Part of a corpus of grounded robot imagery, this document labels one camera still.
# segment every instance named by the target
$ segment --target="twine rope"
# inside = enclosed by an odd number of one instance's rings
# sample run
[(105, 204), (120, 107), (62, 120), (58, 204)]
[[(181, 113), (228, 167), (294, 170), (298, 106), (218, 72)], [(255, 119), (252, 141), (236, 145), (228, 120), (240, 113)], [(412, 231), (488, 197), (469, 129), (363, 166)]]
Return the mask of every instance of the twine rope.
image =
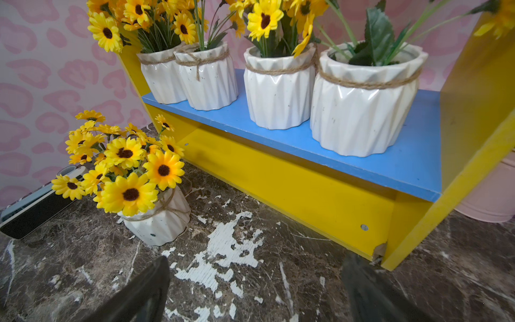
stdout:
[(387, 82), (357, 82), (348, 79), (341, 79), (327, 74), (322, 68), (318, 70), (318, 74), (326, 81), (348, 88), (361, 88), (365, 90), (386, 90), (389, 88), (397, 88), (406, 84), (409, 84), (422, 74), (422, 67), (420, 67), (413, 75), (406, 79), (391, 80)]
[(304, 63), (298, 67), (286, 68), (286, 69), (276, 70), (276, 71), (265, 71), (265, 70), (256, 69), (256, 68), (252, 67), (251, 65), (249, 65), (248, 63), (245, 63), (245, 67), (254, 73), (258, 73), (258, 74), (262, 74), (262, 75), (278, 76), (278, 75), (284, 75), (284, 74), (294, 74), (294, 73), (306, 70), (309, 67), (311, 67), (312, 65), (314, 65), (315, 69), (317, 69), (318, 58), (319, 58), (318, 50), (315, 49), (315, 52), (313, 53), (313, 57), (309, 61), (307, 61), (306, 63)]
[(151, 62), (151, 61), (148, 61), (145, 59), (141, 59), (140, 57), (138, 57), (138, 59), (140, 60), (140, 63), (143, 65), (154, 65), (154, 64), (168, 63), (169, 61), (175, 60), (175, 55), (172, 54), (170, 57), (162, 59), (160, 61), (156, 61), (156, 62)]
[(127, 217), (122, 217), (123, 220), (125, 221), (128, 221), (128, 222), (141, 222), (141, 221), (144, 221), (144, 220), (147, 220), (149, 218), (152, 218), (154, 217), (155, 215), (161, 213), (161, 211), (163, 210), (168, 210), (168, 211), (171, 211), (171, 212), (176, 212), (176, 213), (181, 213), (181, 214), (184, 214), (184, 215), (187, 215), (187, 213), (183, 212), (183, 211), (180, 211), (178, 209), (173, 209), (173, 208), (170, 208), (169, 205), (170, 205), (170, 202), (171, 200), (174, 198), (174, 195), (175, 195), (175, 189), (172, 191), (170, 197), (164, 201), (164, 200), (161, 200), (159, 199), (159, 201), (161, 202), (161, 206), (159, 208), (157, 208), (153, 214), (150, 214), (150, 215), (146, 215), (146, 216), (143, 216), (142, 218), (140, 219), (132, 219), (132, 218), (127, 218)]
[(220, 60), (224, 60), (224, 59), (226, 59), (229, 56), (229, 49), (227, 49), (223, 54), (221, 54), (218, 57), (206, 58), (206, 59), (200, 59), (198, 57), (195, 57), (195, 56), (193, 56), (192, 53), (186, 52), (183, 49), (180, 49), (180, 50), (178, 50), (176, 52), (177, 53), (186, 53), (191, 58), (193, 58), (194, 61), (180, 61), (180, 60), (177, 60), (175, 63), (179, 64), (181, 66), (188, 66), (188, 67), (196, 66), (197, 67), (197, 80), (198, 81), (200, 81), (200, 74), (199, 74), (199, 67), (200, 66), (206, 65), (206, 64), (211, 64), (211, 63), (214, 63), (214, 62), (217, 62), (217, 61), (220, 61)]

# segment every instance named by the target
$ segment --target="pink leopard print wallpaper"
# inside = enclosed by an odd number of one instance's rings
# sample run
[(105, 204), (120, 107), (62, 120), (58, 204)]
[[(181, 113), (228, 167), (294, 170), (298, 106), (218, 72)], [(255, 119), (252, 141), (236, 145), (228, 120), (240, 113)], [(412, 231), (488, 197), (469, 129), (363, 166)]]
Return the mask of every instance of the pink leopard print wallpaper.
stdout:
[[(355, 33), (362, 35), (365, 8), (375, 0), (340, 1)], [(209, 0), (211, 18), (218, 1)], [(426, 0), (389, 0), (397, 32), (420, 15)], [(429, 27), (466, 12), (480, 0), (454, 0)], [(336, 16), (320, 20), (338, 43)], [(477, 21), (470, 17), (435, 30), (415, 44), (430, 54), (421, 88), (439, 91)], [(84, 109), (102, 112), (107, 123), (150, 123), (114, 53), (99, 48), (87, 30), (85, 0), (0, 0), (0, 208), (54, 178), (68, 164), (66, 134)], [(237, 68), (250, 46), (230, 32), (226, 41)]]

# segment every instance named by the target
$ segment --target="brown marble surface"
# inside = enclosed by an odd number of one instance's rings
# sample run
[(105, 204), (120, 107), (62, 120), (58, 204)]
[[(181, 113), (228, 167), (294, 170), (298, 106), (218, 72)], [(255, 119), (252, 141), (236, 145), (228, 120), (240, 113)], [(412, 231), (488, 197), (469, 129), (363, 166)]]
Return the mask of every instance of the brown marble surface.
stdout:
[[(1, 235), (0, 320), (79, 321), (169, 251), (163, 321), (231, 321), (231, 307), (235, 321), (352, 321), (340, 281), (348, 251), (192, 165), (185, 171), (181, 189), (191, 221), (162, 247), (132, 238), (90, 198), (23, 240)], [(236, 221), (243, 211), (251, 217)], [(262, 239), (253, 253), (257, 266), (203, 261), (220, 274), (233, 271), (229, 281), (215, 278), (215, 292), (178, 278), (200, 265), (195, 256), (206, 251), (217, 225), (230, 222), (237, 241)], [(514, 257), (514, 221), (486, 224), (452, 213), (396, 270), (375, 269), (435, 321), (514, 321)]]

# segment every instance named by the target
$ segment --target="blue shelf board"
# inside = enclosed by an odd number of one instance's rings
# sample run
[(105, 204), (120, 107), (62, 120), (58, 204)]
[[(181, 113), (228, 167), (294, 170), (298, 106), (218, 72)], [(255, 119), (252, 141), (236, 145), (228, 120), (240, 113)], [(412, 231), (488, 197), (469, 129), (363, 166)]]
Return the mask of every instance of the blue shelf board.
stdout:
[(257, 126), (250, 119), (243, 72), (244, 70), (236, 70), (238, 99), (219, 110), (197, 111), (187, 101), (160, 104), (152, 93), (143, 96), (143, 101), (165, 111), (424, 200), (435, 202), (440, 197), (440, 92), (418, 91), (397, 142), (385, 153), (366, 158), (344, 157), (322, 148), (313, 139), (309, 120), (288, 130), (267, 130)]

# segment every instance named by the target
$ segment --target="pink bucket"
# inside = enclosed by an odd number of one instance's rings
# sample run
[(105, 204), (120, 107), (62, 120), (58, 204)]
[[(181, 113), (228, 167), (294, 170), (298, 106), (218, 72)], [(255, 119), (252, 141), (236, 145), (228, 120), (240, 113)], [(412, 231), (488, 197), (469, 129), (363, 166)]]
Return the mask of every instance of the pink bucket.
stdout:
[(461, 201), (456, 210), (488, 223), (503, 223), (515, 215), (515, 149)]

